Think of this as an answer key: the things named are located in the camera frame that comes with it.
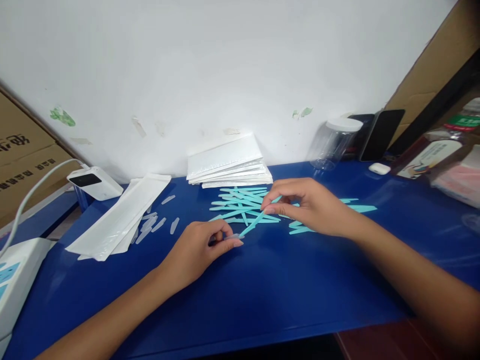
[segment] smartphone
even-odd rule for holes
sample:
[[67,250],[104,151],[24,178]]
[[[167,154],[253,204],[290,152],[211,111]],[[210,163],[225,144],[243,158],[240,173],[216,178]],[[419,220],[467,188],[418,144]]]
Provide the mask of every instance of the smartphone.
[[348,118],[361,121],[363,123],[363,126],[355,134],[353,141],[343,153],[343,156],[341,157],[342,160],[354,160],[359,157],[359,153],[364,147],[364,144],[367,141],[367,137],[370,135],[370,131],[372,129],[372,124],[374,122],[375,115],[374,114],[355,114],[355,115],[350,115]]
[[378,161],[384,157],[404,114],[404,109],[384,110],[378,114],[359,154],[360,161]]

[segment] charging cable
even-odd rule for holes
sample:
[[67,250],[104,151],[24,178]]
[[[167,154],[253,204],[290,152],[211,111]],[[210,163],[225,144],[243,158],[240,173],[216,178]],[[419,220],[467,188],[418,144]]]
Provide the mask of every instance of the charging cable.
[[29,201],[30,197],[32,196],[32,194],[35,192],[35,190],[37,190],[39,188],[40,185],[43,184],[43,182],[45,180],[47,180],[49,178],[50,175],[52,175],[58,168],[62,167],[63,165],[65,164],[68,164],[68,163],[71,163],[71,162],[77,162],[80,164],[80,166],[84,169],[90,169],[90,167],[86,164],[84,164],[83,162],[81,162],[80,160],[78,159],[69,159],[67,161],[64,161],[60,164],[58,164],[57,166],[55,166],[53,169],[51,169],[49,172],[47,172],[45,174],[44,177],[42,177],[40,179],[39,182],[37,182],[35,184],[34,187],[32,187],[30,189],[30,191],[28,192],[28,194],[25,195],[25,197],[23,198],[22,202],[20,203],[20,206],[18,207],[18,210],[16,211],[16,215],[15,215],[15,220],[13,220],[13,225],[11,227],[11,231],[10,231],[10,235],[8,236],[8,239],[5,243],[5,245],[3,246],[3,248],[0,250],[0,260],[2,259],[2,256],[3,254],[5,254],[5,252],[7,251],[7,249],[9,248],[10,244],[12,243],[12,240],[14,239],[15,237],[15,233],[17,232],[17,228],[19,227],[19,221],[20,221],[20,216],[22,215],[22,212],[24,210],[24,207],[25,205],[27,204],[27,202]]

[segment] white wall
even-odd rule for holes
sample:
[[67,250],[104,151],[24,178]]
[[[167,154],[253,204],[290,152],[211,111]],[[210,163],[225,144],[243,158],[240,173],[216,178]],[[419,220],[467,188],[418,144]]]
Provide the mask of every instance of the white wall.
[[[269,165],[297,162],[327,118],[385,105],[454,4],[4,0],[0,80],[122,181],[184,175],[228,128],[253,132]],[[59,105],[75,127],[50,118]]]

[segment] white jar lid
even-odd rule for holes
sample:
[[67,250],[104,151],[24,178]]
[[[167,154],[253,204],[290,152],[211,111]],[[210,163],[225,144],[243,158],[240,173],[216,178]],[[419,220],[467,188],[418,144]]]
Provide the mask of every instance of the white jar lid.
[[327,128],[346,133],[356,133],[361,129],[363,124],[361,121],[346,117],[337,117],[326,122]]

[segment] clear plastic jar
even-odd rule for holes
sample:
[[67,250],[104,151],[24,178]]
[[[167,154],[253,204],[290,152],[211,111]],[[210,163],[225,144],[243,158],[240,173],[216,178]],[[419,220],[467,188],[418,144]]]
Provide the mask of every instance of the clear plastic jar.
[[310,147],[310,164],[321,170],[333,170],[363,123],[339,117],[328,120],[317,131]]

